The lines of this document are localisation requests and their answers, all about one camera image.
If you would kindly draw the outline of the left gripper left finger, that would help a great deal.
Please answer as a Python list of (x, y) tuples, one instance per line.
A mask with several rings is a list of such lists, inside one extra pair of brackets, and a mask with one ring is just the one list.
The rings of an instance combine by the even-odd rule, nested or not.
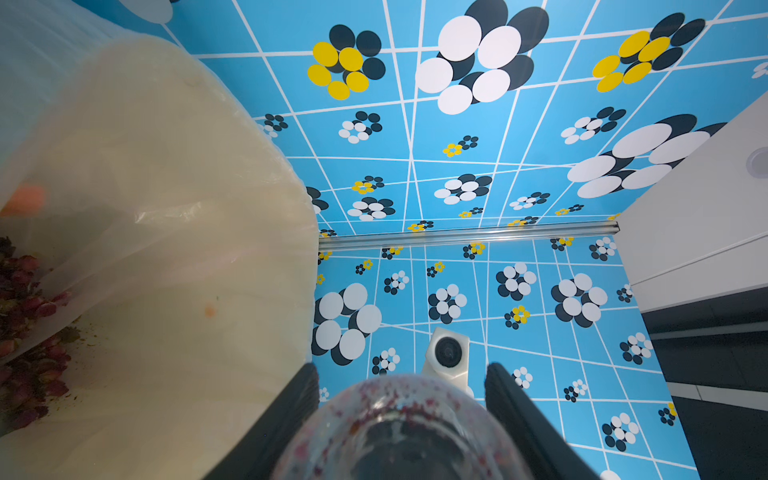
[(319, 376), (304, 364), (205, 480), (269, 479), (290, 441), (319, 408)]

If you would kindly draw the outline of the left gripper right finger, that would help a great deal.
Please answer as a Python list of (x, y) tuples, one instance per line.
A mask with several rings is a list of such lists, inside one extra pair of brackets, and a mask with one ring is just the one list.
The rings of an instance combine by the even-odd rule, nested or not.
[(488, 412), (516, 446), (532, 479), (599, 478), (501, 364), (488, 365), (484, 386)]

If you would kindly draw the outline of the clear tea jar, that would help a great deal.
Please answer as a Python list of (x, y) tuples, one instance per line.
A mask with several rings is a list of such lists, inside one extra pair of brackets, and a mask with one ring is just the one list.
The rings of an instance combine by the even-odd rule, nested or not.
[(502, 426), (432, 377), (366, 380), (324, 403), (282, 453), (274, 479), (530, 479)]

